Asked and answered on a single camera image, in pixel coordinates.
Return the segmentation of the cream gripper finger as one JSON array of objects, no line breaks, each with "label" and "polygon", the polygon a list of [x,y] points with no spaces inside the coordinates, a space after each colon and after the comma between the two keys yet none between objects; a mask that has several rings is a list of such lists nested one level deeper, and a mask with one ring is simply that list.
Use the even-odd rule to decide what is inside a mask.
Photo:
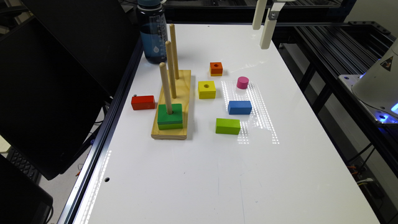
[{"label": "cream gripper finger", "polygon": [[264,23],[260,41],[261,49],[268,49],[270,47],[274,29],[277,24],[277,18],[284,5],[285,2],[274,2],[272,7],[267,12],[267,17]]},{"label": "cream gripper finger", "polygon": [[254,17],[252,21],[252,28],[254,30],[259,30],[261,28],[262,19],[266,10],[267,0],[258,0],[256,3],[256,8],[254,12]]}]

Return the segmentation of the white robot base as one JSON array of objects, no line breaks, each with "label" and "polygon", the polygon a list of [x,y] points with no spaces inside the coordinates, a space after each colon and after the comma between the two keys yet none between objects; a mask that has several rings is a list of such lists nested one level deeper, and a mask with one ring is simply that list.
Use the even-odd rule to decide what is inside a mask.
[{"label": "white robot base", "polygon": [[397,42],[364,74],[339,79],[376,124],[397,126]]}]

